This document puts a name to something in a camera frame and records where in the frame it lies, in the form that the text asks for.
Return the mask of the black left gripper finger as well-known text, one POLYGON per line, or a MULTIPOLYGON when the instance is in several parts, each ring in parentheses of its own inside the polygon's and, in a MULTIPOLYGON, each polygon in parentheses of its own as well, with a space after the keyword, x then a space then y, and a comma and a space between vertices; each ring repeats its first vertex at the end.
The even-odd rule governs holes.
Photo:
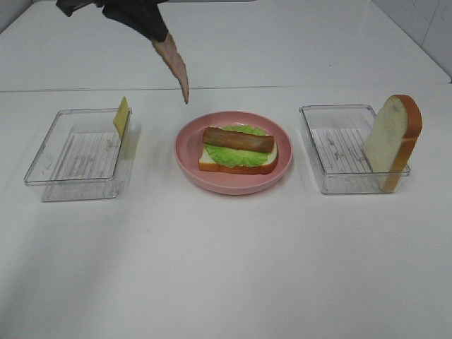
POLYGON ((75 11, 82 9, 83 7, 90 5, 92 1, 85 0, 57 0, 56 6, 66 16, 72 16, 75 11))
POLYGON ((158 5, 162 1, 105 1, 102 14, 122 23, 148 40, 163 42, 168 34, 158 5))

